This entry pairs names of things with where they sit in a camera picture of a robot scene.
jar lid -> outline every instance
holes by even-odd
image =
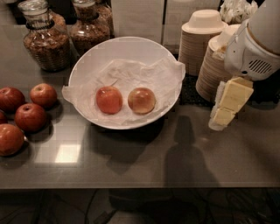
[[[89,7],[95,4],[95,0],[72,0],[74,6]]]
[[[26,0],[19,3],[17,7],[25,15],[39,15],[48,10],[48,2],[46,0]]]

apple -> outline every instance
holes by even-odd
[[[30,102],[17,109],[14,121],[24,132],[34,133],[46,125],[47,114],[41,106]]]
[[[54,87],[46,83],[40,83],[29,92],[32,102],[40,105],[44,109],[51,108],[58,100],[58,95]]]
[[[2,111],[0,111],[0,124],[1,123],[7,123],[8,122],[8,118],[5,115],[5,113],[3,113]]]
[[[129,93],[128,104],[134,113],[147,114],[154,109],[156,97],[149,88],[137,87]]]
[[[123,106],[121,92],[112,86],[99,88],[96,92],[95,100],[100,111],[105,114],[116,114]]]
[[[8,114],[15,113],[17,108],[25,103],[24,94],[14,87],[0,89],[0,109]]]
[[[25,135],[22,130],[12,124],[2,123],[0,124],[0,156],[9,156],[23,146],[25,141]]]

gray countertop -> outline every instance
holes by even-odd
[[[59,94],[50,125],[26,136],[18,154],[0,157],[0,188],[280,186],[278,105],[246,105],[222,132],[208,128],[210,108],[178,103],[142,128],[104,129],[63,99],[70,67],[40,70],[23,46],[24,26],[0,33],[1,87],[28,100],[32,86],[47,82]]]

white robot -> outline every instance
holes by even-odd
[[[253,94],[253,81],[265,80],[280,68],[279,9],[279,0],[265,0],[228,41],[225,70],[234,78],[217,89],[211,129],[226,128]]]

white bowl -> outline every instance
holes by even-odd
[[[107,65],[109,65],[109,63],[113,60],[132,60],[144,63],[146,66],[151,66],[155,62],[164,58],[178,63],[174,56],[166,48],[154,41],[137,37],[113,38],[91,48],[78,60],[70,74],[68,86],[70,88],[75,88],[78,86],[83,86],[85,83],[93,83],[93,81],[98,80],[98,77],[95,77],[95,74],[101,73],[102,70],[104,70],[104,68],[107,67]],[[181,80],[183,80],[183,74],[185,76],[185,71],[182,71]],[[157,86],[163,81],[166,82],[166,80],[161,80],[160,78],[157,80]],[[167,107],[163,107],[160,110],[160,113],[149,113],[148,115],[142,116],[139,118],[139,120],[134,122],[114,124],[114,119],[116,119],[114,115],[109,115],[108,118],[106,117],[106,119],[96,119],[96,117],[98,118],[98,111],[91,110],[90,117],[88,117],[85,115],[85,113],[83,113],[85,111],[82,111],[81,108],[75,108],[91,123],[97,124],[104,128],[112,130],[134,129],[142,127],[148,123],[152,123],[166,114],[179,98],[181,88],[182,82],[174,86],[174,94],[172,94],[168,99],[170,104]]]
[[[226,27],[220,35],[211,38],[208,43],[211,50],[215,52],[222,46],[226,46],[239,27],[239,24],[231,24]]]
[[[193,34],[212,34],[222,32],[227,26],[227,23],[221,21],[221,15],[217,10],[197,10],[189,22],[183,24],[182,29]]]

